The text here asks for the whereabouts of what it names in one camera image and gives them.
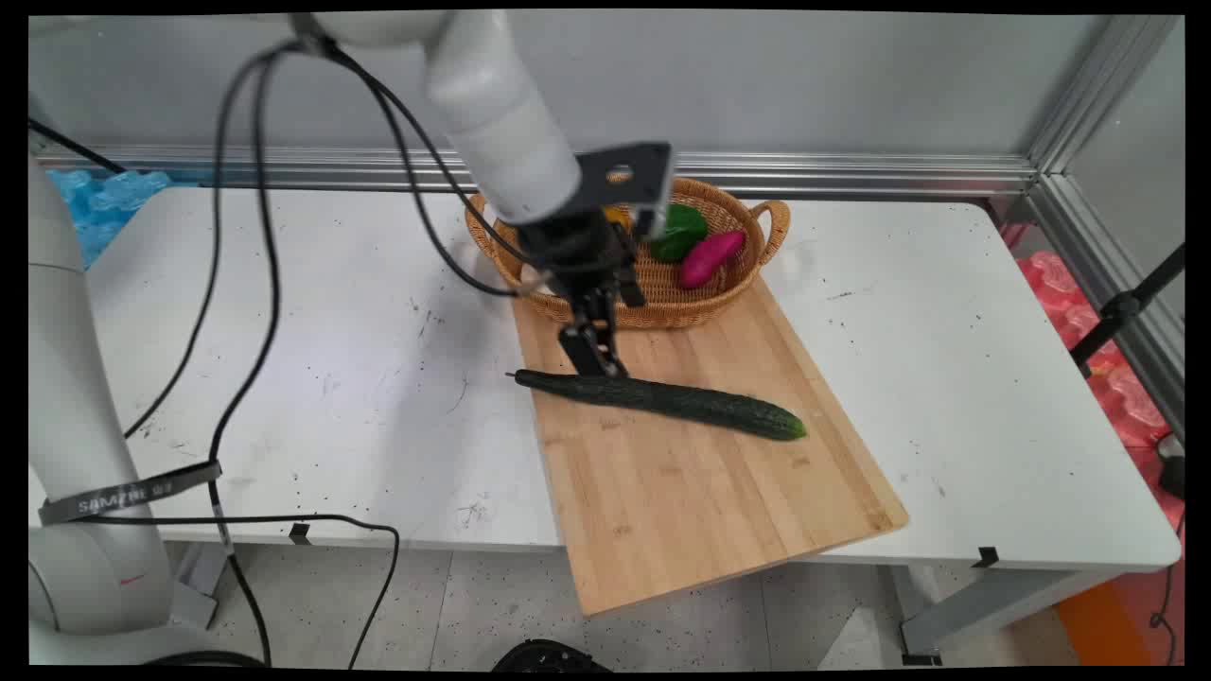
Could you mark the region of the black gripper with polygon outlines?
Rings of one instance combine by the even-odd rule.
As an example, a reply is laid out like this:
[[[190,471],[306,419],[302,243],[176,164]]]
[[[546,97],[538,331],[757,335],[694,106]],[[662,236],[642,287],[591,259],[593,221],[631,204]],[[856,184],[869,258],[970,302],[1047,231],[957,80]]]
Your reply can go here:
[[[606,210],[518,227],[520,253],[540,279],[520,296],[549,288],[570,307],[558,340],[578,374],[629,376],[616,348],[616,305],[647,307],[636,263],[639,246]]]

